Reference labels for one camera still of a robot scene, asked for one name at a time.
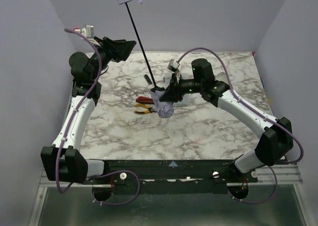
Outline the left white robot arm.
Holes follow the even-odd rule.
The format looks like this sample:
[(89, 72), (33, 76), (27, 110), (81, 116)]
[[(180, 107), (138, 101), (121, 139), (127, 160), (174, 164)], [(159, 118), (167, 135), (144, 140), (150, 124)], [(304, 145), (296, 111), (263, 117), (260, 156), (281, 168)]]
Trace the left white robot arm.
[(41, 159), (50, 181), (83, 183), (87, 178), (102, 175), (104, 161), (85, 159), (80, 153), (81, 140), (90, 115), (95, 109), (101, 84), (96, 80), (110, 61), (125, 61), (136, 41), (93, 38), (97, 50), (88, 57), (75, 52), (69, 58), (73, 76), (70, 109), (58, 136), (50, 147), (43, 147)]

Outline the clear plastic screw box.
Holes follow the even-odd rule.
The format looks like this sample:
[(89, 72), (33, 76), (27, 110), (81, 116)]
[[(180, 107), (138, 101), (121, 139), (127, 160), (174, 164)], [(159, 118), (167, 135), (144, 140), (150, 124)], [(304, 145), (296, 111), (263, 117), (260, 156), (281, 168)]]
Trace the clear plastic screw box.
[[(173, 72), (166, 72), (164, 77), (163, 77), (163, 82), (164, 82), (164, 87), (167, 88), (168, 85), (170, 84), (170, 80), (172, 77)], [(190, 79), (191, 75), (187, 73), (183, 73), (180, 75), (180, 79)], [(190, 94), (184, 94), (183, 98), (181, 101), (174, 103), (175, 107), (182, 107), (182, 106), (187, 106), (190, 102)]]

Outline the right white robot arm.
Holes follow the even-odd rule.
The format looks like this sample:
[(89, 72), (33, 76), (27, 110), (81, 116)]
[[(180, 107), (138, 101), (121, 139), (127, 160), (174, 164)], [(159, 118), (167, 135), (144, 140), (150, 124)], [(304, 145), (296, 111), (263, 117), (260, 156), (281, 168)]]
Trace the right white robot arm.
[(259, 138), (255, 149), (238, 157), (232, 163), (232, 170), (247, 173), (250, 170), (267, 165), (273, 166), (293, 148), (291, 122), (283, 117), (277, 119), (261, 112), (258, 108), (230, 89), (225, 72), (213, 73), (211, 64), (203, 58), (191, 63), (193, 78), (184, 79), (180, 64), (171, 60), (168, 69), (173, 72), (161, 102), (179, 102), (186, 94), (199, 93), (202, 98), (236, 117)]

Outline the mint green umbrella case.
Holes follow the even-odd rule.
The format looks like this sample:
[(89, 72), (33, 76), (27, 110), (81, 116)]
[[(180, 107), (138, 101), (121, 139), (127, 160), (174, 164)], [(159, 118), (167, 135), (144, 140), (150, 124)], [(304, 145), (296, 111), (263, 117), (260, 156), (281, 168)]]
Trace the mint green umbrella case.
[(225, 72), (220, 72), (220, 73), (218, 73), (218, 74), (215, 76), (215, 79), (218, 80), (218, 81), (223, 81), (223, 82), (226, 83), (226, 84), (229, 84), (228, 76), (226, 75)]

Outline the purple umbrella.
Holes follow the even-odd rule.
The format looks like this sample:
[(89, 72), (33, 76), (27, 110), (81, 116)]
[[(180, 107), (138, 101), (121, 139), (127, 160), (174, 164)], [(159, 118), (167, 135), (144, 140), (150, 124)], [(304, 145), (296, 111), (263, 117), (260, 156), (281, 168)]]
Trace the purple umbrella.
[[(155, 106), (155, 110), (157, 111), (158, 113), (158, 116), (160, 118), (170, 118), (172, 116), (172, 114), (174, 113), (174, 108), (173, 108), (173, 104), (172, 103), (169, 103), (169, 102), (160, 102), (160, 97), (163, 96), (164, 92), (165, 92), (165, 89), (162, 88), (162, 87), (159, 87), (155, 81), (155, 78), (154, 78), (154, 75), (153, 75), (153, 72), (152, 72), (152, 69), (150, 67), (150, 64), (149, 64), (149, 60), (147, 58), (147, 55), (146, 55), (146, 52), (145, 52), (145, 49), (144, 49), (144, 46), (142, 44), (142, 41), (140, 39), (140, 35), (138, 33), (138, 30), (137, 30), (137, 27), (136, 27), (136, 24), (134, 22), (134, 19), (133, 19), (133, 16), (132, 16), (132, 13), (130, 11), (130, 8), (129, 8), (129, 5), (128, 3), (131, 2), (132, 0), (117, 0), (118, 4), (119, 5), (124, 5), (126, 7), (126, 10), (128, 12), (128, 15), (129, 15), (129, 18), (130, 18), (130, 21), (132, 23), (132, 26), (133, 26), (133, 29), (134, 29), (134, 32), (135, 32), (135, 35), (137, 37), (137, 40), (138, 40), (138, 44), (141, 48), (141, 52), (143, 54), (143, 57), (145, 59), (145, 62), (146, 62), (146, 66), (148, 68), (148, 71), (149, 71), (149, 74), (150, 74), (150, 77), (151, 77), (151, 80), (152, 80), (152, 83), (154, 85), (154, 87), (151, 89), (151, 98), (152, 100), (154, 101), (154, 106)], [(137, 3), (139, 4), (142, 4), (143, 1), (142, 0), (136, 0)]]

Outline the yellow handled pliers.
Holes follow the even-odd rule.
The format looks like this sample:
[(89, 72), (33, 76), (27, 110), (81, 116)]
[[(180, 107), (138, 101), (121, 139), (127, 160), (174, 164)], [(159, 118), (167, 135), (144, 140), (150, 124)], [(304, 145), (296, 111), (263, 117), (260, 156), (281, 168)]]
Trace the yellow handled pliers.
[(149, 114), (149, 113), (156, 113), (156, 111), (153, 107), (150, 107), (146, 104), (137, 103), (135, 106), (145, 108), (145, 110), (142, 110), (142, 111), (135, 110), (134, 113), (136, 113), (136, 114), (144, 115), (144, 114)]

